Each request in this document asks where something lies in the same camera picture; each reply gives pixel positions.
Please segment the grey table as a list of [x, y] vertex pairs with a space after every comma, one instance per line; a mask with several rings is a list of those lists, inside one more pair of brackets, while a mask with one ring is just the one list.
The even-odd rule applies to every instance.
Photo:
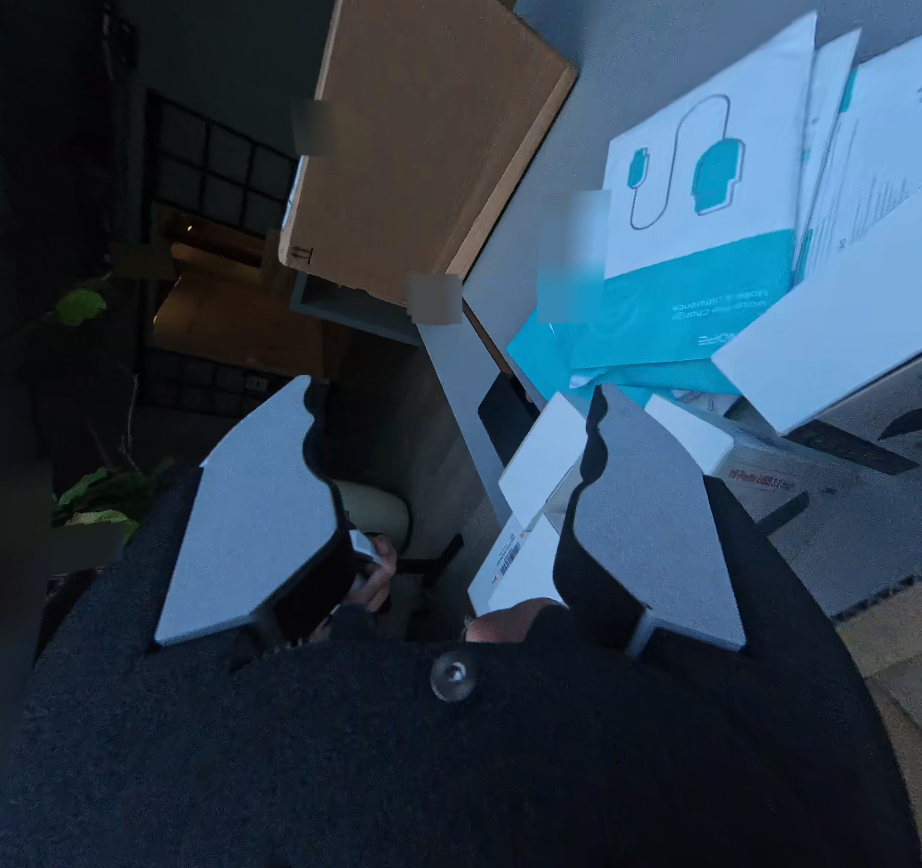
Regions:
[[308, 273], [296, 273], [290, 308], [294, 313], [361, 330], [383, 339], [415, 347], [422, 345], [421, 335], [404, 306]]

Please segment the dark paned window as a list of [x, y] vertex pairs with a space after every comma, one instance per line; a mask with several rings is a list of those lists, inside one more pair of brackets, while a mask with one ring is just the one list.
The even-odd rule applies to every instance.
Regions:
[[282, 228], [298, 160], [147, 89], [142, 215], [151, 206], [209, 220], [252, 237]]
[[289, 381], [258, 369], [146, 348], [139, 362], [139, 401], [160, 409], [240, 420]]

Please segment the wooden cabinet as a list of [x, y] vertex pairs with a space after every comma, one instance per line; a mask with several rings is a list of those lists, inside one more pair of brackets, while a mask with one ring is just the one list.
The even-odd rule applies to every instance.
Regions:
[[337, 377], [336, 332], [291, 308], [296, 272], [279, 259], [278, 230], [260, 238], [157, 203], [150, 228], [177, 269], [153, 318], [157, 348], [285, 378]]

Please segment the stack of teal white packets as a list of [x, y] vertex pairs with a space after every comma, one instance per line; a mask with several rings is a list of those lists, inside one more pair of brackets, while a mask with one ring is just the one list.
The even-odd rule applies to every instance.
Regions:
[[541, 396], [737, 394], [712, 358], [920, 193], [920, 37], [856, 65], [817, 12], [613, 136], [566, 211], [570, 268], [507, 346]]

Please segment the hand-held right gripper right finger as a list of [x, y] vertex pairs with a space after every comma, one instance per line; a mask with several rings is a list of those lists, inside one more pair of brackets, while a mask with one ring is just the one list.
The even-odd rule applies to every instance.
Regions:
[[746, 635], [695, 458], [614, 386], [595, 389], [554, 585], [590, 640], [638, 658], [655, 631], [736, 652]]

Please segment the person's right hand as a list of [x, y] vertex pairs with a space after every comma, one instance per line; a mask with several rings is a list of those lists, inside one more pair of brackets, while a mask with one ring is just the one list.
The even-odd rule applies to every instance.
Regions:
[[466, 643], [521, 643], [539, 615], [547, 608], [558, 606], [559, 602], [554, 599], [536, 598], [491, 611], [466, 626], [463, 640]]

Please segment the person's left hand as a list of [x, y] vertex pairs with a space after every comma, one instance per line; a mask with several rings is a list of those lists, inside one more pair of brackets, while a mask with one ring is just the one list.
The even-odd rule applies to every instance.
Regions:
[[390, 581], [397, 573], [398, 552], [392, 540], [384, 534], [372, 537], [371, 544], [375, 559], [358, 574], [358, 579], [341, 604], [356, 605], [371, 614], [377, 614], [388, 600]]

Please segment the cardboard box with arrow mark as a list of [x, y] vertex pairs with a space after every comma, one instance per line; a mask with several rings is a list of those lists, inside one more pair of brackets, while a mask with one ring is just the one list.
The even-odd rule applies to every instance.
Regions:
[[463, 281], [577, 78], [498, 0], [336, 0], [279, 261], [399, 306]]

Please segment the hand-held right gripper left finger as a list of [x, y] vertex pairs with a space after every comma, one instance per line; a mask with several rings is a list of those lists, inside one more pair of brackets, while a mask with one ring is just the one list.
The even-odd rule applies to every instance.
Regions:
[[341, 542], [352, 549], [339, 487], [311, 451], [320, 431], [315, 382], [293, 378], [201, 462], [158, 646], [255, 623]]

